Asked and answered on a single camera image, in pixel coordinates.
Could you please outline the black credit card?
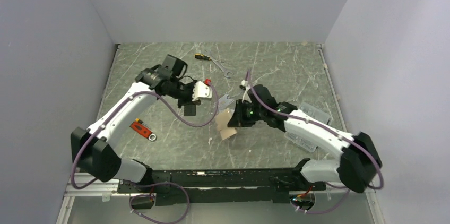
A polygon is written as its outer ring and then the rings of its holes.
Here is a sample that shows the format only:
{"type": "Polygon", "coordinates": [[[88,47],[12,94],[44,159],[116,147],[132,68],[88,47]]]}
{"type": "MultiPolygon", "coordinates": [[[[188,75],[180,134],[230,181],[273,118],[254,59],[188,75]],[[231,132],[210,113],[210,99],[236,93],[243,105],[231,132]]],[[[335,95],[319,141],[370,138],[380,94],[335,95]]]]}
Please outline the black credit card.
{"type": "Polygon", "coordinates": [[[184,116],[185,117],[196,116],[196,105],[185,105],[184,106],[184,116]]]}

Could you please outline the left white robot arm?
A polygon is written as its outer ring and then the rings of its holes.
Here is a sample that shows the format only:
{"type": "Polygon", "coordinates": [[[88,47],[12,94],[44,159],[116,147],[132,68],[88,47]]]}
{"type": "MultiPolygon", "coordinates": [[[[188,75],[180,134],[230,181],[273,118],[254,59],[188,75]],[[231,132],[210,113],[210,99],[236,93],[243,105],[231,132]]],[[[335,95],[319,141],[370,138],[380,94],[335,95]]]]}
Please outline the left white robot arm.
{"type": "Polygon", "coordinates": [[[138,115],[163,96],[176,99],[180,107],[196,106],[203,99],[211,99],[211,87],[203,81],[182,83],[186,70],[186,62],[167,55],[162,64],[141,71],[104,116],[86,129],[76,128],[71,134],[72,172],[81,168],[95,180],[127,180],[137,191],[148,191],[154,182],[152,168],[137,160],[121,158],[115,147],[138,115]]]}

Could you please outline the white printed credit card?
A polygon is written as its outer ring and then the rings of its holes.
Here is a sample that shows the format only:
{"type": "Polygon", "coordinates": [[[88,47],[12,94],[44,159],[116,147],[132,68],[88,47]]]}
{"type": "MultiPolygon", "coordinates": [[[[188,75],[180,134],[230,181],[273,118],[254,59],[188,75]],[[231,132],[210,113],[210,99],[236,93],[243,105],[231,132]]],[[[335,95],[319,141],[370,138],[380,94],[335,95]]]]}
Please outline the white printed credit card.
{"type": "Polygon", "coordinates": [[[235,100],[229,94],[224,94],[222,97],[219,98],[218,110],[223,111],[234,102],[235,100]]]}

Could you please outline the beige leather card holder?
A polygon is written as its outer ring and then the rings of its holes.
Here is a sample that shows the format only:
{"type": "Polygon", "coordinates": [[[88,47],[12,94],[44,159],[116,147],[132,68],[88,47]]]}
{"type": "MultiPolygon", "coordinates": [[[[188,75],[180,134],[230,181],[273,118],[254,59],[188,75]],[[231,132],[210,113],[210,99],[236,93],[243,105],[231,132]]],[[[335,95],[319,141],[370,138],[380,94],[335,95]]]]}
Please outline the beige leather card holder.
{"type": "Polygon", "coordinates": [[[221,140],[226,140],[237,134],[234,127],[228,127],[228,122],[231,121],[233,115],[232,109],[225,109],[219,112],[215,117],[216,129],[220,134],[221,140]]]}

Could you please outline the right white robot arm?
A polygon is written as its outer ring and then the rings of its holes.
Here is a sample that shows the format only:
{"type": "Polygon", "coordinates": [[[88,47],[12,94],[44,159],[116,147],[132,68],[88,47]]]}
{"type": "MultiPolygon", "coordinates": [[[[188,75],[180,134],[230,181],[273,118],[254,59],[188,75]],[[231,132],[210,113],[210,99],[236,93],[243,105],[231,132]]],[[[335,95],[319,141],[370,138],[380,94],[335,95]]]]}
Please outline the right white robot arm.
{"type": "Polygon", "coordinates": [[[244,94],[236,101],[228,127],[251,127],[262,121],[334,156],[333,160],[302,159],[292,169],[292,182],[296,188],[306,189],[319,182],[340,183],[356,193],[372,188],[371,182],[380,175],[382,161],[368,134],[354,135],[332,128],[295,105],[277,102],[261,84],[253,86],[243,80],[240,88],[244,94]]]}

